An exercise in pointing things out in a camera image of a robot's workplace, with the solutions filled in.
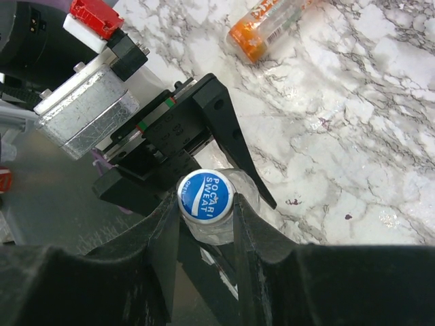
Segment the blue Pocari Sweat cap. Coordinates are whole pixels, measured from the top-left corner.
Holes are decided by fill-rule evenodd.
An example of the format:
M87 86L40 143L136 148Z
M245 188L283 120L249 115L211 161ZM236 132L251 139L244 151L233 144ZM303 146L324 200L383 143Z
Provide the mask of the blue Pocari Sweat cap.
M227 217L232 210L234 193L233 184L218 170L194 170L177 185L182 216L199 225L217 223Z

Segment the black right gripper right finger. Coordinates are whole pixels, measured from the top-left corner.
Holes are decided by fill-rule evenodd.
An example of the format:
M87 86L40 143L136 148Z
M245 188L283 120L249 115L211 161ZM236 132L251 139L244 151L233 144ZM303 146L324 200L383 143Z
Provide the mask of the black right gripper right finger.
M433 325L434 248L297 244L234 197L243 325Z

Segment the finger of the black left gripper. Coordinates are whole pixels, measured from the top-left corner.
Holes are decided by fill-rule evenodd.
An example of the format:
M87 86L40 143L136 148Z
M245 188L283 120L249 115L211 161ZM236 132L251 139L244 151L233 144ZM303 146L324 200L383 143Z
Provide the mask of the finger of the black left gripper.
M262 199L272 209L277 208L273 195L256 170L227 87L212 73L201 78L196 87L198 90L192 99L218 147L235 168L244 170L251 177Z
M154 175L143 180L119 168L110 169L92 185L99 200L144 217L158 207L172 188L173 185Z

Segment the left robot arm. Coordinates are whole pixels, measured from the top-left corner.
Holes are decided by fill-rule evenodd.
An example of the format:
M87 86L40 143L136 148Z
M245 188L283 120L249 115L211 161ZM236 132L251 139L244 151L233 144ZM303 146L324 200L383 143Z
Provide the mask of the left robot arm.
M166 89L123 23L108 1L2 1L1 93L35 113L37 129L69 157L103 157L100 200L150 214L216 141L275 208L228 89L213 74Z

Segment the clear plastic bottle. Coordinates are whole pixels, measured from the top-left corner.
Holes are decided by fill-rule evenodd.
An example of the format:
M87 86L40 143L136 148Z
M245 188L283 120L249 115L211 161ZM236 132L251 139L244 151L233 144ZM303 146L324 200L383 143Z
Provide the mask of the clear plastic bottle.
M198 169L179 180L179 211L197 241L214 246L234 241L235 194L244 195L255 212L260 211L258 188L243 170Z

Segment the orange label tea bottle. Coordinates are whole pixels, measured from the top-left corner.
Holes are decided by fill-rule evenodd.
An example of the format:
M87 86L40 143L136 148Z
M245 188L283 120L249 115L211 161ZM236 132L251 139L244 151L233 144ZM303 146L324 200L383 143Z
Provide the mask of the orange label tea bottle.
M229 30L227 44L239 58L255 64L314 3L305 0L259 1Z

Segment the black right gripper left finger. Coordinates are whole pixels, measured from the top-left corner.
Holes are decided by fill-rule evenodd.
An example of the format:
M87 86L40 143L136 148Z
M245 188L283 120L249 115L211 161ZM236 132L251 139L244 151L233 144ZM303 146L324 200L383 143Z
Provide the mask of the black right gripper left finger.
M179 245L177 196L86 255L1 247L2 325L166 325Z

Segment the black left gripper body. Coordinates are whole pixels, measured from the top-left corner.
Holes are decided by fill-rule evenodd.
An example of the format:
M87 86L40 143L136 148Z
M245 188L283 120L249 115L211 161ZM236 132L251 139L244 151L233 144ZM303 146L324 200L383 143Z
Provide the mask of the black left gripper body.
M143 180L152 175L174 185L183 175L199 168L195 155L214 140L192 99L196 81L175 85L110 136L103 157L111 168L119 168Z

